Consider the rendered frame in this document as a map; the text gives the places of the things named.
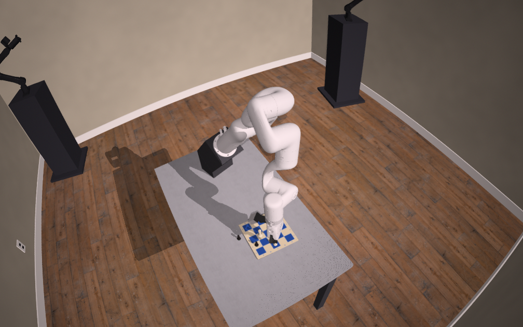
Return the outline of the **blue and cream checkered chessboard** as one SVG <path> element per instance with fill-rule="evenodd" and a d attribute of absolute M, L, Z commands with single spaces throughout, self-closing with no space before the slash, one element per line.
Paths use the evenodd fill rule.
<path fill-rule="evenodd" d="M 269 238 L 267 237 L 267 223 L 260 223 L 258 221 L 258 223 L 251 225 L 247 221 L 239 224 L 239 229 L 241 229 L 258 260 L 298 241 L 296 235 L 284 218 L 283 228 L 278 238 L 277 246 L 274 246 L 273 242 L 272 244 L 269 243 Z M 261 229 L 261 234 L 263 234 L 261 238 L 257 236 L 259 234 L 259 229 Z M 256 241 L 259 244 L 257 247 L 255 246 Z"/>

